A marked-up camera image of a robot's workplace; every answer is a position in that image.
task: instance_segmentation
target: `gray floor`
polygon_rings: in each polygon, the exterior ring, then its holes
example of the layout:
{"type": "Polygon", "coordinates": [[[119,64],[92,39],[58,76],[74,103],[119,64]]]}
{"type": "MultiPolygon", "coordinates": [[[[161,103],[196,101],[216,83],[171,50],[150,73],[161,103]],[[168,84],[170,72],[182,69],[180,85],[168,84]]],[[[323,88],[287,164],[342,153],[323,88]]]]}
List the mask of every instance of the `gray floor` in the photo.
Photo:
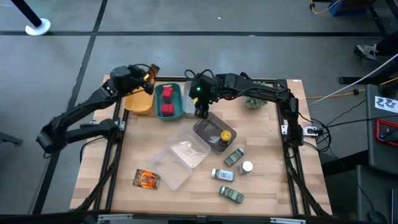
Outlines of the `gray floor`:
{"type": "MultiPolygon", "coordinates": [[[[92,31],[101,0],[27,1],[52,22],[52,31],[92,31]]],[[[314,15],[307,0],[112,0],[99,31],[378,32],[370,13],[314,15]]],[[[327,4],[317,3],[317,9],[327,4]]],[[[386,3],[375,10],[388,32],[397,29],[386,3]]],[[[0,0],[0,31],[23,31],[28,24],[11,2],[0,0]]],[[[0,145],[0,213],[29,213],[48,160],[35,142],[41,127],[65,111],[89,36],[0,36],[0,131],[24,140],[0,145]]],[[[341,86],[339,76],[361,77],[378,67],[352,54],[355,44],[377,37],[97,36],[77,102],[95,90],[104,74],[129,63],[155,63],[160,75],[183,76],[185,69],[247,72],[256,78],[302,79],[307,96],[341,86]]],[[[325,100],[310,107],[324,122],[364,100],[364,95],[325,100]]],[[[365,117],[364,105],[340,121],[365,117]]],[[[333,152],[341,157],[366,149],[365,123],[332,129],[333,152]]],[[[44,212],[68,210],[83,143],[62,151],[44,212]]],[[[322,156],[322,161],[334,159],[322,156]]]]}

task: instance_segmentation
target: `teal tray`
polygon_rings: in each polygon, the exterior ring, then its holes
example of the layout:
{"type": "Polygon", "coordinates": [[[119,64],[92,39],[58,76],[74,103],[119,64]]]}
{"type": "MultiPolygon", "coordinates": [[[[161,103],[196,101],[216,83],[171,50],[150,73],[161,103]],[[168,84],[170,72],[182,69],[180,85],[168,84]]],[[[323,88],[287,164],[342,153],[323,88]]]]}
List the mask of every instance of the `teal tray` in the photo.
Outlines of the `teal tray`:
{"type": "Polygon", "coordinates": [[[155,87],[155,110],[156,117],[163,121],[172,121],[176,119],[180,119],[182,116],[182,94],[180,85],[176,83],[166,83],[161,84],[155,87]],[[174,105],[174,116],[163,116],[160,111],[163,102],[162,92],[163,86],[171,85],[173,87],[173,98],[172,104],[174,105]]]}

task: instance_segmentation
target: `wooden tabletop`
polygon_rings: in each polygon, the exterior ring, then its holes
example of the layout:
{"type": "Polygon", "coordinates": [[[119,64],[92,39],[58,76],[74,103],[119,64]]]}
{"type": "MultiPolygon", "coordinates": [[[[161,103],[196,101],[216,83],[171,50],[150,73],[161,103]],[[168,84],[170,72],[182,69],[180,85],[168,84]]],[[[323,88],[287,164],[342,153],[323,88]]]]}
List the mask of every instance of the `wooden tabletop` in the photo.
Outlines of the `wooden tabletop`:
{"type": "MultiPolygon", "coordinates": [[[[299,99],[300,112],[309,118],[303,83],[301,80],[287,80],[287,83],[292,93],[299,99]]],[[[113,110],[114,106],[98,110],[94,113],[94,119],[101,121],[111,118],[113,110]]],[[[153,111],[146,116],[129,114],[114,189],[112,212],[292,216],[275,103],[268,103],[258,110],[245,107],[242,98],[233,101],[221,100],[212,105],[210,111],[230,125],[238,136],[222,154],[211,152],[193,169],[192,175],[176,191],[171,190],[163,181],[157,190],[132,185],[136,169],[151,170],[149,161],[165,148],[165,141],[173,130],[182,123],[195,122],[195,118],[161,121],[154,116],[153,111]],[[211,170],[228,169],[223,161],[238,147],[245,148],[245,155],[229,168],[236,172],[235,181],[229,183],[212,179],[211,170]],[[239,175],[237,166],[242,161],[251,161],[254,166],[253,171],[239,175]],[[243,203],[237,204],[220,196],[219,189],[223,184],[244,194],[243,203]]],[[[302,126],[310,125],[301,118],[299,123],[302,126]]],[[[313,138],[305,137],[305,141],[315,144],[313,138]]],[[[105,147],[105,140],[86,146],[70,208],[79,206],[98,183],[105,147]]],[[[309,191],[322,208],[331,214],[318,152],[304,145],[300,147],[300,155],[309,191]]],[[[301,194],[299,188],[297,186],[295,188],[298,209],[303,213],[301,194]]],[[[106,194],[103,194],[101,208],[104,208],[105,200],[106,194]]]]}

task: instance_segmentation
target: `white cable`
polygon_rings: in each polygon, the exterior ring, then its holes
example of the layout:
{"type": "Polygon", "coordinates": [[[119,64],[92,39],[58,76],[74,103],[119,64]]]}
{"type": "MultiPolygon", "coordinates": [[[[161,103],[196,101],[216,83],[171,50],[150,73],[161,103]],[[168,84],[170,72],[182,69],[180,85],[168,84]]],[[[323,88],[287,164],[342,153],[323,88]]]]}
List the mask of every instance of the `white cable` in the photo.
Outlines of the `white cable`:
{"type": "Polygon", "coordinates": [[[350,85],[348,85],[348,86],[346,86],[346,87],[344,87],[344,88],[341,88],[341,89],[335,91],[334,93],[330,93],[329,95],[323,97],[322,99],[319,99],[319,100],[317,100],[317,101],[315,101],[315,102],[313,102],[313,103],[310,103],[309,106],[311,106],[311,105],[313,105],[313,104],[315,104],[315,103],[318,103],[319,101],[322,101],[322,100],[328,98],[329,96],[332,96],[332,95],[334,95],[334,94],[340,92],[341,90],[345,90],[345,89],[347,89],[348,87],[351,87],[351,86],[353,86],[353,85],[359,83],[360,81],[364,80],[365,78],[367,78],[367,77],[369,77],[369,76],[375,74],[375,73],[378,72],[382,67],[384,67],[385,65],[387,65],[388,63],[390,63],[392,60],[394,60],[396,57],[398,57],[398,54],[396,54],[395,56],[393,56],[392,58],[390,58],[390,59],[389,59],[388,61],[386,61],[384,64],[380,65],[380,67],[378,67],[377,69],[375,69],[373,72],[371,72],[371,73],[365,75],[364,77],[362,77],[360,80],[358,80],[358,81],[356,81],[356,82],[354,82],[354,83],[352,83],[352,84],[350,84],[350,85]]]}

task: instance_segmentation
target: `red block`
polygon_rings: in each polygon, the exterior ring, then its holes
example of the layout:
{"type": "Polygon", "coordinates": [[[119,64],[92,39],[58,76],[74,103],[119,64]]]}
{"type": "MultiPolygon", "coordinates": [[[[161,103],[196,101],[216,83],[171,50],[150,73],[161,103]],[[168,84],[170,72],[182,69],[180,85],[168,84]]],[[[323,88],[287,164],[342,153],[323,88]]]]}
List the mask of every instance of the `red block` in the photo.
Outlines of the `red block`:
{"type": "Polygon", "coordinates": [[[173,87],[171,86],[163,87],[162,97],[165,103],[172,103],[173,87]]]}
{"type": "Polygon", "coordinates": [[[174,105],[172,104],[162,104],[160,107],[160,112],[163,116],[173,116],[174,115],[174,105]]]}

